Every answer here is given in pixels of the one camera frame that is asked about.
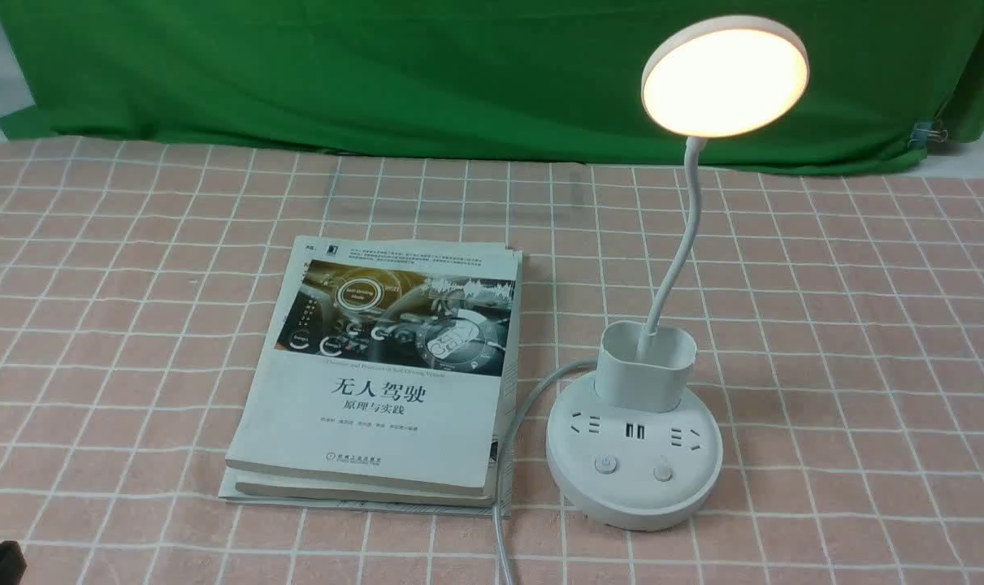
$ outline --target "stacked book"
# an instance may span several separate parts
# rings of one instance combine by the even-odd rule
[[[502,245],[296,238],[220,496],[508,510],[520,284]]]

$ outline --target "pink checkered tablecloth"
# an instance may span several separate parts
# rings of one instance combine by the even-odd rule
[[[214,496],[298,234],[526,252],[521,395],[641,318],[674,169],[0,145],[0,540],[27,584],[492,585],[487,519]],[[984,585],[984,180],[704,171],[665,311],[725,469],[662,533],[598,526],[522,426],[525,585]]]

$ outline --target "green backdrop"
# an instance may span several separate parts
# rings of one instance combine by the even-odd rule
[[[36,106],[9,137],[82,133],[446,158],[680,163],[644,60],[708,16],[806,43],[806,97],[705,163],[895,171],[940,118],[984,125],[984,0],[0,0]]]

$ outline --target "lamp head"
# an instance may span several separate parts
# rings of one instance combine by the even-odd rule
[[[799,101],[806,47],[781,23],[731,15],[688,26],[644,66],[644,110],[686,137],[735,137],[766,126]]]

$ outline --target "lamp base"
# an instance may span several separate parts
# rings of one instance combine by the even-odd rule
[[[618,408],[595,384],[596,374],[582,375],[550,411],[546,457],[560,492],[589,518],[618,528],[685,521],[722,469],[722,436],[708,407],[684,388],[669,412]]]

